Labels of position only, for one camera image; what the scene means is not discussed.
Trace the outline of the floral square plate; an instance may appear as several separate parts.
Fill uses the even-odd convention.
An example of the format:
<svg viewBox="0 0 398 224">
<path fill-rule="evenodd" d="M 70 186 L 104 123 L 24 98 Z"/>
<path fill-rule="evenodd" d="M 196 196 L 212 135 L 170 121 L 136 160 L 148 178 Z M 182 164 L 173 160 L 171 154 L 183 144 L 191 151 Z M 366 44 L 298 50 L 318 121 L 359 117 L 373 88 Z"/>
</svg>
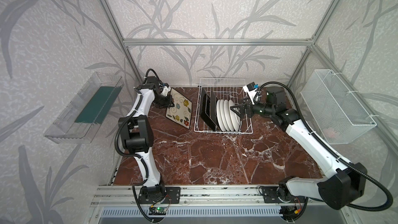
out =
<svg viewBox="0 0 398 224">
<path fill-rule="evenodd" d="M 174 107 L 166 110 L 166 118 L 189 129 L 192 116 L 192 102 L 175 89 L 170 93 Z"/>
<path fill-rule="evenodd" d="M 204 121 L 204 123 L 208 126 L 210 130 L 213 130 L 214 123 L 210 117 L 210 96 L 207 94 L 204 88 L 201 89 L 201 97 L 200 97 L 200 109 L 199 115 Z"/>
</svg>

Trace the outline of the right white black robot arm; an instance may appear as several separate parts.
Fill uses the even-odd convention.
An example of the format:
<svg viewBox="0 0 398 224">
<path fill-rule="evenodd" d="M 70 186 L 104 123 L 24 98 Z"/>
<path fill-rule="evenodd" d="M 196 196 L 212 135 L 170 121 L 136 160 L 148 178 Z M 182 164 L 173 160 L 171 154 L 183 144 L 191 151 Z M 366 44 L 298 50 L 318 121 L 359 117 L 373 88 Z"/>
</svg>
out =
<svg viewBox="0 0 398 224">
<path fill-rule="evenodd" d="M 364 195 L 367 170 L 360 164 L 346 161 L 337 151 L 314 132 L 298 108 L 286 105 L 283 84 L 267 90 L 265 103 L 260 101 L 261 88 L 255 83 L 243 86 L 247 96 L 239 101 L 231 112 L 239 117 L 259 115 L 269 118 L 273 124 L 292 137 L 319 165 L 323 177 L 305 179 L 290 176 L 280 181 L 277 195 L 283 202 L 293 197 L 306 197 L 323 201 L 339 210 Z"/>
</svg>

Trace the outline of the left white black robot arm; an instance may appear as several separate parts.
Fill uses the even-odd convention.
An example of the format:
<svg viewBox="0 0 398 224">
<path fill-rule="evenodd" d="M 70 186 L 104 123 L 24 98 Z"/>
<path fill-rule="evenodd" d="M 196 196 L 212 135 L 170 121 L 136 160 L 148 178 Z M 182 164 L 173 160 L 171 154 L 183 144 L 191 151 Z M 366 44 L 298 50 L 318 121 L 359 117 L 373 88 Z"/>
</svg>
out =
<svg viewBox="0 0 398 224">
<path fill-rule="evenodd" d="M 158 76 L 146 76 L 144 82 L 135 88 L 137 98 L 133 108 L 126 117 L 119 119 L 114 139 L 119 155 L 136 160 L 143 178 L 139 183 L 140 195 L 146 203 L 160 202 L 166 197 L 166 188 L 152 153 L 154 134 L 148 114 L 151 105 L 160 109 L 174 106 L 170 91 L 171 87 Z"/>
</svg>

